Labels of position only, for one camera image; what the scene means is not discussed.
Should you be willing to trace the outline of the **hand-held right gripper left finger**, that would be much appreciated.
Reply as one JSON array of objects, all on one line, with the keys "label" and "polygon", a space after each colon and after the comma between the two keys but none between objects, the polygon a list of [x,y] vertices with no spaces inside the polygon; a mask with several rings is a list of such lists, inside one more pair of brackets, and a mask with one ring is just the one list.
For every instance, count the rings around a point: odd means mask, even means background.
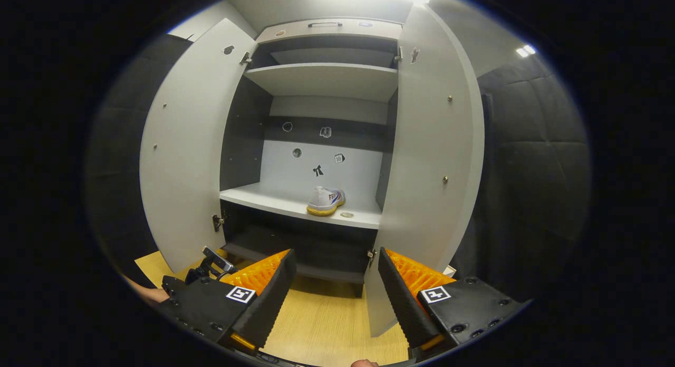
[{"label": "hand-held right gripper left finger", "polygon": [[255,354],[265,346],[290,285],[296,253],[281,251],[216,281],[164,276],[169,296],[159,312],[179,327],[230,350]]}]

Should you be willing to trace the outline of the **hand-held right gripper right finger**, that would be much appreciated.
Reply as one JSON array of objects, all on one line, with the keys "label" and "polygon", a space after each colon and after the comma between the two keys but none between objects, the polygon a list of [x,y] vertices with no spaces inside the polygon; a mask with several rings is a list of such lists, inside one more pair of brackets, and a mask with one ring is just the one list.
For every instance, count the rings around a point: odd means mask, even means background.
[{"label": "hand-held right gripper right finger", "polygon": [[487,335],[523,308],[477,277],[451,278],[381,247],[378,272],[412,360],[428,360]]}]

